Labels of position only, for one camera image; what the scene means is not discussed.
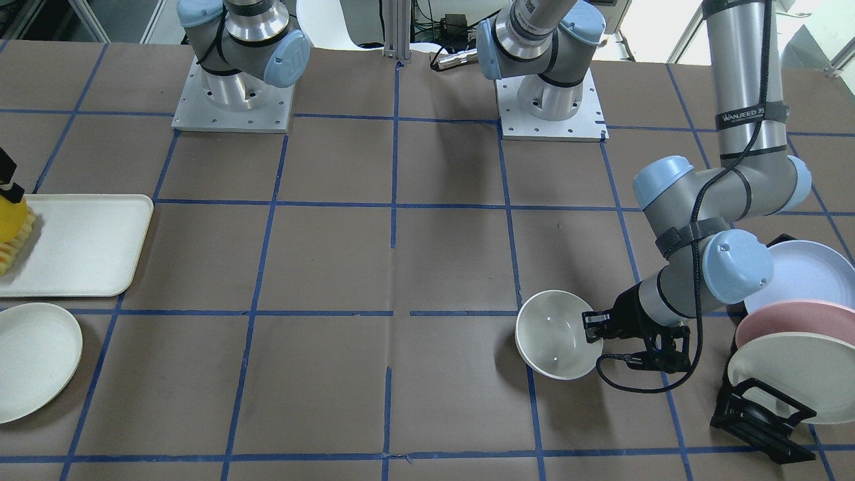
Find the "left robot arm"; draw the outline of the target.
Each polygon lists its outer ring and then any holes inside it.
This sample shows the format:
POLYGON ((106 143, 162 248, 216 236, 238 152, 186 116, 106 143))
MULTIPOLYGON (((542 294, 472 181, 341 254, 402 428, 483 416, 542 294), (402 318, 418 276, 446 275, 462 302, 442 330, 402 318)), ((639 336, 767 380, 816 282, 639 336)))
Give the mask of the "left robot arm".
MULTIPOLYGON (((783 100, 770 1, 703 1, 715 92, 719 168, 696 170, 666 156, 637 174, 633 192, 667 264, 621 293, 610 309, 576 316, 587 342, 632 339, 633 369, 693 369, 688 322, 760 292, 772 256, 748 217, 790 210, 809 194, 812 176, 787 153, 783 100)), ((528 76, 553 94, 581 85, 602 15, 583 1, 512 1, 476 28, 480 69, 490 80, 528 76)))

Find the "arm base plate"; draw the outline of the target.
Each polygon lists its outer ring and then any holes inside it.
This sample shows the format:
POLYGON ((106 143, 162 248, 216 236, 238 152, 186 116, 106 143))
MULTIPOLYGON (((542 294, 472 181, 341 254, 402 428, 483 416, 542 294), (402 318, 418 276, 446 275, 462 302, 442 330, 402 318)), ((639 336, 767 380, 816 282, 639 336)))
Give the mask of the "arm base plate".
POLYGON ((190 66, 172 127, 183 132, 286 134, 295 86, 276 88, 239 69, 190 66))
POLYGON ((590 68, 583 82, 570 88, 536 74, 494 84, 504 139, 596 142, 609 137, 590 68))

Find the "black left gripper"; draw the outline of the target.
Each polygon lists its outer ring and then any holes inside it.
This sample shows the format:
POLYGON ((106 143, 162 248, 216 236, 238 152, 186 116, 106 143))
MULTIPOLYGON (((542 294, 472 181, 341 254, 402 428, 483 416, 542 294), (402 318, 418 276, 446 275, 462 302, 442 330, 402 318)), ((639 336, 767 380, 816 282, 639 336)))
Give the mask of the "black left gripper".
POLYGON ((630 362, 631 369, 678 373, 690 368, 690 328, 681 323, 663 326, 654 321, 642 307, 639 286, 621 293, 612 308, 583 311, 581 317, 588 343, 616 338, 644 341, 645 350, 633 354, 638 360, 630 362))

